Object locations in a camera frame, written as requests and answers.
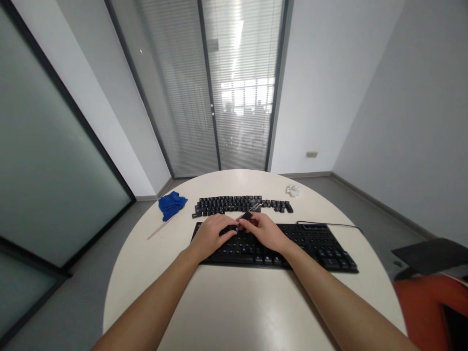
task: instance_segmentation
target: floor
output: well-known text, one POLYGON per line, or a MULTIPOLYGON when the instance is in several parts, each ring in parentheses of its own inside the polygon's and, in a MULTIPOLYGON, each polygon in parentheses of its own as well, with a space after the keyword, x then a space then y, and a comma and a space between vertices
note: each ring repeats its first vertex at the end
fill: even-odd
MULTIPOLYGON (((295 179, 335 204, 359 226, 390 278, 402 270, 391 249, 423 240, 395 218, 331 177, 295 179)), ((174 187, 185 180, 174 181, 174 187)), ((29 321, 5 350, 90 350, 102 333, 107 285, 128 234, 153 201, 134 204, 74 266, 72 279, 29 321)))

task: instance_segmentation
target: keyboard cable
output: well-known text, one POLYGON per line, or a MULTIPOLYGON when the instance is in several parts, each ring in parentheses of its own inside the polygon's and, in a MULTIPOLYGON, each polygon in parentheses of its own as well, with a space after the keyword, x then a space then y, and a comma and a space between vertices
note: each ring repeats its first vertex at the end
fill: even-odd
POLYGON ((341 226, 341 227, 350 227, 350 228, 356 228, 361 232, 362 235, 364 235, 364 232, 362 231, 361 228, 358 226, 354 226, 351 224, 339 224, 339 223, 322 223, 322 222, 309 222, 309 221, 297 221, 296 224, 321 224, 321 225, 335 225, 335 226, 341 226))

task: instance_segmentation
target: round table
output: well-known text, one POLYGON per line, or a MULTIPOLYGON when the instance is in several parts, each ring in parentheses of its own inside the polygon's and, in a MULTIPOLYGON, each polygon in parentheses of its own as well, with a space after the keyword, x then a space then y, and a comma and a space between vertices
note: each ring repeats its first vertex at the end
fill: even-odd
MULTIPOLYGON (((262 209, 276 223, 298 220, 353 224, 338 208, 312 189, 267 172, 227 170, 202 175, 174 189, 188 199, 153 238, 162 223, 155 203, 138 221, 120 251, 107 290, 106 332, 128 306, 187 247, 200 197, 261 195, 289 200, 294 213, 262 209), (292 198, 286 186, 296 184, 292 198)), ((232 218, 241 213, 228 212, 232 218)), ((406 328, 392 284, 374 250, 355 228, 330 226, 359 272, 333 273, 370 303, 405 335, 406 328)), ((286 270, 200 265, 169 323, 159 350, 333 350, 336 343, 295 275, 286 270)))

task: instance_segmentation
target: crumpled paper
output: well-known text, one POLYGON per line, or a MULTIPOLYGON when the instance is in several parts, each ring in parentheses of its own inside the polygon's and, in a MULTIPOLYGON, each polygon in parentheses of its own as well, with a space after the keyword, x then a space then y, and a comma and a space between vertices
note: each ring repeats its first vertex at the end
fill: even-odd
POLYGON ((286 193, 289 194, 289 196, 291 197, 299 196, 300 192, 301 188, 299 188, 297 185, 290 184, 286 187, 286 193))

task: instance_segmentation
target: blue cloth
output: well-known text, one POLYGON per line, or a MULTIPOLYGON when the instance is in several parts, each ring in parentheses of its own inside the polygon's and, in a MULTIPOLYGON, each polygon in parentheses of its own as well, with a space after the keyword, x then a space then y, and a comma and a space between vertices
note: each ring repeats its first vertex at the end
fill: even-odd
POLYGON ((164 217, 162 220, 166 222, 171 219, 179 210, 185 206, 187 199, 179 196, 179 193, 172 192, 169 195, 163 196, 159 199, 159 209, 161 209, 164 217))

